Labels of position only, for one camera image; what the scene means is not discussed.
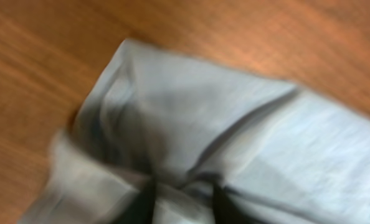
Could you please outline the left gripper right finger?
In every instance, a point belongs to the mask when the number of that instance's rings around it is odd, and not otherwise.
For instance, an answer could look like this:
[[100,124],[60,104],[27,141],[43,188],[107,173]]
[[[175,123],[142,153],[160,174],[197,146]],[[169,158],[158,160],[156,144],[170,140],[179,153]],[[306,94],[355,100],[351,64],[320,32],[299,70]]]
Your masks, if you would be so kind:
[[215,224],[258,224],[244,215],[217,184],[213,184],[212,211]]

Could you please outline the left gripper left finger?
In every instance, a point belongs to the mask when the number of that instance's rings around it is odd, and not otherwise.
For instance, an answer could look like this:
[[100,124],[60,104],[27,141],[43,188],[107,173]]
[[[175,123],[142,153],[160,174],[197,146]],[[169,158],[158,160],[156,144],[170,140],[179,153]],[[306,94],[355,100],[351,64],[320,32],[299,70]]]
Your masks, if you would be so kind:
[[149,180],[130,204],[110,224],[152,224],[157,184]]

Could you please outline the light blue t-shirt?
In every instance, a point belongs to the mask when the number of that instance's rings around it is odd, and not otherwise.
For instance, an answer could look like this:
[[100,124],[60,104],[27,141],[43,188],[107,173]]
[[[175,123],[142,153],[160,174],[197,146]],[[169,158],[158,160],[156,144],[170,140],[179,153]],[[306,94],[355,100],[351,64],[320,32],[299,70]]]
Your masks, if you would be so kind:
[[154,223],[215,223],[213,184],[259,223],[370,223],[370,119],[303,86],[121,43],[50,146],[21,223],[110,223],[157,184]]

